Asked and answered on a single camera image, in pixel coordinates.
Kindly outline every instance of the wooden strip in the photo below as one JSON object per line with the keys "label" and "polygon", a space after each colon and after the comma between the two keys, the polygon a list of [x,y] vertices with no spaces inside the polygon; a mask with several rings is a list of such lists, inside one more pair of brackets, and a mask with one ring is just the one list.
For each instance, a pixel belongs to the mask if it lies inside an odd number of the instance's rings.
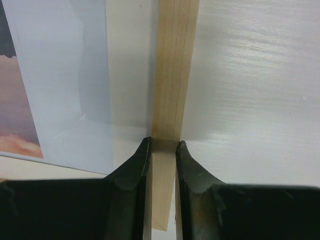
{"label": "wooden strip", "polygon": [[160,0],[153,108],[152,227],[168,227],[199,0]]}

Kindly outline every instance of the light brown wood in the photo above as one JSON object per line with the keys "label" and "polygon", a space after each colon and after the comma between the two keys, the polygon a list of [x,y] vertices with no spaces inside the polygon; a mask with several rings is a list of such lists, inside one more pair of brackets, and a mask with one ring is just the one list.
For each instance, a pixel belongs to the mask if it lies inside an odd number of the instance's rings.
{"label": "light brown wood", "polygon": [[196,34],[199,0],[160,0],[152,122],[152,227],[168,227],[176,172],[175,151]]}

